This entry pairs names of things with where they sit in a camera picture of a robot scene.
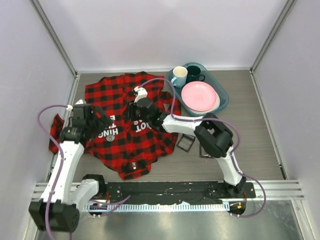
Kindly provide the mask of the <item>brown round brooch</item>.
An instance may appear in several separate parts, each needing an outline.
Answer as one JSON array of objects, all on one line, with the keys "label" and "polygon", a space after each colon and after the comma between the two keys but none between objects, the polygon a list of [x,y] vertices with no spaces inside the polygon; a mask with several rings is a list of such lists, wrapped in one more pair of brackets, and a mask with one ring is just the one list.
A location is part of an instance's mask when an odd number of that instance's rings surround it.
[{"label": "brown round brooch", "polygon": [[112,134],[107,135],[107,136],[106,136],[106,140],[107,140],[108,142],[112,142],[112,141],[114,141],[114,140],[115,140],[115,136],[114,136],[114,135],[112,135]]}]

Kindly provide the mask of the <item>red black plaid shirt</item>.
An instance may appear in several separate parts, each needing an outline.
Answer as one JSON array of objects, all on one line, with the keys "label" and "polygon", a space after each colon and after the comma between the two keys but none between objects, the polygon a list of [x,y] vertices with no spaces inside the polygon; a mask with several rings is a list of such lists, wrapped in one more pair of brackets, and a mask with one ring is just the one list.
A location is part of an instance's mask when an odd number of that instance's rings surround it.
[{"label": "red black plaid shirt", "polygon": [[[100,106],[113,124],[87,142],[84,153],[99,159],[123,180],[147,175],[152,163],[172,154],[179,136],[177,133],[155,131],[142,120],[125,122],[123,115],[128,103],[135,99],[134,88],[140,85],[160,111],[168,113],[173,108],[173,113],[180,115],[181,105],[170,92],[163,91],[164,83],[163,76],[141,71],[105,76],[96,83],[87,84],[84,100]],[[114,141],[107,141],[108,135],[114,135]]]}]

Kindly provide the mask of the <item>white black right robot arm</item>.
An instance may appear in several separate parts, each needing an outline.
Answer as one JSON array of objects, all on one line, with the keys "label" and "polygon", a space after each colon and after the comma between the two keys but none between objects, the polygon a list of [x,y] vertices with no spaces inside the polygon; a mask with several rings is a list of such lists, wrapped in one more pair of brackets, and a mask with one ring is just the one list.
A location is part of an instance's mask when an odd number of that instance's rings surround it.
[{"label": "white black right robot arm", "polygon": [[130,101],[124,111],[127,121],[142,120],[157,131],[195,137],[207,154],[215,158],[223,173],[226,193],[233,198],[244,191],[247,178],[234,154],[233,133],[221,119],[207,113],[201,117],[178,116],[160,111],[147,97]]}]

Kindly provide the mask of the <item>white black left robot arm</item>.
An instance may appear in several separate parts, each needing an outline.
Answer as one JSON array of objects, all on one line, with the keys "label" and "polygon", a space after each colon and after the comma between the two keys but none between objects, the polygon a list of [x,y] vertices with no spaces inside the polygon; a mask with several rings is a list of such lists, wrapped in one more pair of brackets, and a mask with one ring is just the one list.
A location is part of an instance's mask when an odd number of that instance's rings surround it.
[{"label": "white black left robot arm", "polygon": [[112,125],[113,121],[100,106],[77,102],[66,106],[73,113],[69,124],[62,129],[56,164],[38,201],[29,205],[29,213],[40,231],[73,233],[80,221],[80,211],[95,198],[102,199],[107,192],[104,177],[87,174],[80,185],[71,190],[73,178],[87,142],[96,138]]}]

